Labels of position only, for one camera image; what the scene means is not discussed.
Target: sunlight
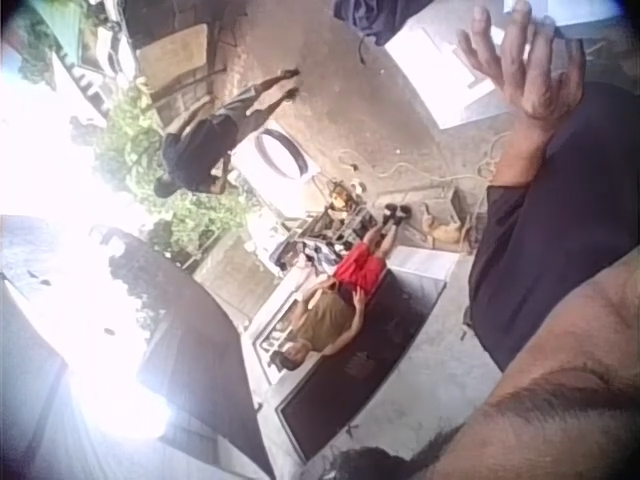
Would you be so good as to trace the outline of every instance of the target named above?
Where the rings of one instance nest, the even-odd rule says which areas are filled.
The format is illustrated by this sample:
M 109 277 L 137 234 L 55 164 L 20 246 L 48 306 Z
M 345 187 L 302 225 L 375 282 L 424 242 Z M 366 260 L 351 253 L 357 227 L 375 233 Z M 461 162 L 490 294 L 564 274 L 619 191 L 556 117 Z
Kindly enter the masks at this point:
M 3 71 L 0 96 L 0 214 L 41 217 L 65 228 L 56 258 L 60 278 L 42 292 L 37 308 L 24 298 L 20 305 L 69 365 L 74 398 L 87 421 L 117 436 L 157 438 L 171 411 L 136 381 L 148 336 L 136 321 L 139 301 L 112 279 L 113 252 L 89 237 L 95 224 L 137 233 L 151 217 L 94 175 L 91 148 L 71 142 L 74 105 L 64 92 Z
M 164 398 L 135 381 L 109 378 L 91 372 L 71 377 L 74 398 L 87 420 L 119 437 L 160 437 L 171 417 Z

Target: dark mat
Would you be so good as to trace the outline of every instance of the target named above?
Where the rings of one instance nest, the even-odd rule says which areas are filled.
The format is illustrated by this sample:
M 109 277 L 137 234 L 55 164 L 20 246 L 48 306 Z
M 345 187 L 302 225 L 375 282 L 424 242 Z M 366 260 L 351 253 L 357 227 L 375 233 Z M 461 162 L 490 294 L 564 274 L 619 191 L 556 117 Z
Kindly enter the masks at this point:
M 299 455 L 310 460 L 371 399 L 412 344 L 444 282 L 389 271 L 356 339 L 320 360 L 277 408 Z

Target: red shorts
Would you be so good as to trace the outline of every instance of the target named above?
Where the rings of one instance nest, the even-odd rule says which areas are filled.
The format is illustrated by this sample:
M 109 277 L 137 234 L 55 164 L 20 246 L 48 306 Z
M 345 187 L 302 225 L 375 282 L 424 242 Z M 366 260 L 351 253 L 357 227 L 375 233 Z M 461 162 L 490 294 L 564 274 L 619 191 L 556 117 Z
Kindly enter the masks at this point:
M 367 244 L 360 242 L 338 264 L 333 276 L 340 283 L 361 288 L 369 298 L 386 269 L 384 259 L 374 256 Z

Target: finger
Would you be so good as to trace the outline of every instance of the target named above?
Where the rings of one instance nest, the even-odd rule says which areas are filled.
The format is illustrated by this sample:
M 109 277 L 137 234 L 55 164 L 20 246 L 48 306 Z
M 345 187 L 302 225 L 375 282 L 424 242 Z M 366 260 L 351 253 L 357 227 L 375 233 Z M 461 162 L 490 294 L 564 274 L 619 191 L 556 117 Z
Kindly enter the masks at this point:
M 587 65 L 582 40 L 566 40 L 568 66 L 564 81 L 563 94 L 569 95 L 574 105 L 582 100 L 584 75 Z
M 491 38 L 491 14 L 485 7 L 476 6 L 473 10 L 471 38 L 484 69 L 483 73 L 494 82 L 502 84 L 502 65 Z
M 523 107 L 534 117 L 544 115 L 551 108 L 554 97 L 551 85 L 551 59 L 556 23 L 551 17 L 544 17 L 536 26 L 527 60 Z
M 480 58 L 478 57 L 478 52 L 473 48 L 471 38 L 464 30 L 458 30 L 458 48 L 460 48 L 464 58 L 467 59 L 467 62 L 469 62 L 469 65 L 471 65 L 474 70 L 484 73 L 482 63 L 480 63 Z
M 524 91 L 525 69 L 522 57 L 527 44 L 527 30 L 531 21 L 531 5 L 518 0 L 513 6 L 511 22 L 502 41 L 502 75 L 505 93 L 519 98 Z

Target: gray pants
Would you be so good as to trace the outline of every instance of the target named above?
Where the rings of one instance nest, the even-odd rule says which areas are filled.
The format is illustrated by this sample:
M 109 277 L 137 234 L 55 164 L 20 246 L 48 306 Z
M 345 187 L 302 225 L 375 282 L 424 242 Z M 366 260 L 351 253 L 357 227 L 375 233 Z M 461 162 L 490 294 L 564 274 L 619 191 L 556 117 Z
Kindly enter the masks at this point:
M 247 87 L 216 112 L 216 115 L 229 115 L 236 122 L 238 143 L 253 132 L 260 130 L 269 119 L 264 110 L 254 110 L 247 114 L 247 111 L 253 107 L 262 93 L 264 92 L 261 92 L 257 85 Z

